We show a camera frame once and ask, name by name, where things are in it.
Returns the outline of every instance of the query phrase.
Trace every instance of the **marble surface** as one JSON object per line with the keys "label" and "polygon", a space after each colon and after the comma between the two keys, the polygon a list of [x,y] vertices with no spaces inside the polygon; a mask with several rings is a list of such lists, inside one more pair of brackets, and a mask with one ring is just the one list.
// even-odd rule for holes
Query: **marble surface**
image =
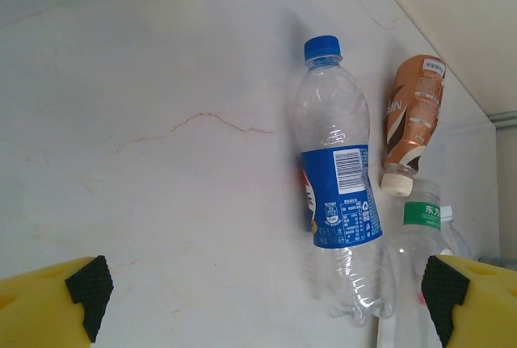
{"label": "marble surface", "polygon": [[[0,278],[104,254],[97,348],[375,345],[309,286],[286,104],[335,34],[370,108],[378,182],[397,67],[433,53],[393,0],[83,0],[0,29]],[[453,74],[422,159],[477,254],[498,254],[495,130]]]}

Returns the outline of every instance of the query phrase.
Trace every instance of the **blue bottle cap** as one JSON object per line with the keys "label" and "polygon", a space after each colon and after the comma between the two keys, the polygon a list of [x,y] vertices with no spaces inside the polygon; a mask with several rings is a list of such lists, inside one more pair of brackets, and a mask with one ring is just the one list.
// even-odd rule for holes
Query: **blue bottle cap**
{"label": "blue bottle cap", "polygon": [[318,36],[305,43],[305,61],[316,57],[341,55],[339,40],[334,36]]}

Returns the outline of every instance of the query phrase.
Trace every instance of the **clear plastic bottle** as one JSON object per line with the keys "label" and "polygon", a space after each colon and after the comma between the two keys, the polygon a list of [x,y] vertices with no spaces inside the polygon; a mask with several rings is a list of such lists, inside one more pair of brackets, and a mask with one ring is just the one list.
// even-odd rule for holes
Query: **clear plastic bottle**
{"label": "clear plastic bottle", "polygon": [[449,245],[452,255],[457,257],[473,259],[473,253],[467,245],[465,239],[461,236],[458,230],[454,227],[452,219],[452,207],[450,205],[443,205],[442,212],[442,238]]}
{"label": "clear plastic bottle", "polygon": [[[437,184],[414,180],[404,207],[402,231],[388,243],[397,306],[393,317],[380,325],[378,346],[441,347],[420,289],[427,259],[431,255],[451,254],[440,236],[439,202]],[[392,341],[382,342],[381,337]]]}
{"label": "clear plastic bottle", "polygon": [[305,44],[309,71],[294,99],[292,128],[313,212],[317,295],[326,300],[332,316],[365,325],[368,316],[383,313],[384,249],[368,179],[368,106],[341,60],[333,36]]}

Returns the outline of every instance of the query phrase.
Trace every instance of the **green label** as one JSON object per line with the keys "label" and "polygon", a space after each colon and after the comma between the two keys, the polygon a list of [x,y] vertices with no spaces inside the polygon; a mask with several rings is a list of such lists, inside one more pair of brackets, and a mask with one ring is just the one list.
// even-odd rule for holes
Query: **green label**
{"label": "green label", "polygon": [[439,229],[440,213],[439,205],[410,201],[404,206],[404,224],[426,225]]}

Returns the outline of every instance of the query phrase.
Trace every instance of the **white wall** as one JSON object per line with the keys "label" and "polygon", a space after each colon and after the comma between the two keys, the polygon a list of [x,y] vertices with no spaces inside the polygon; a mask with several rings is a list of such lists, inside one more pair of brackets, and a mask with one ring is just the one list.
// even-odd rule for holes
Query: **white wall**
{"label": "white wall", "polygon": [[397,0],[487,114],[517,109],[517,0]]}
{"label": "white wall", "polygon": [[517,258],[517,128],[499,132],[497,146],[501,256]]}

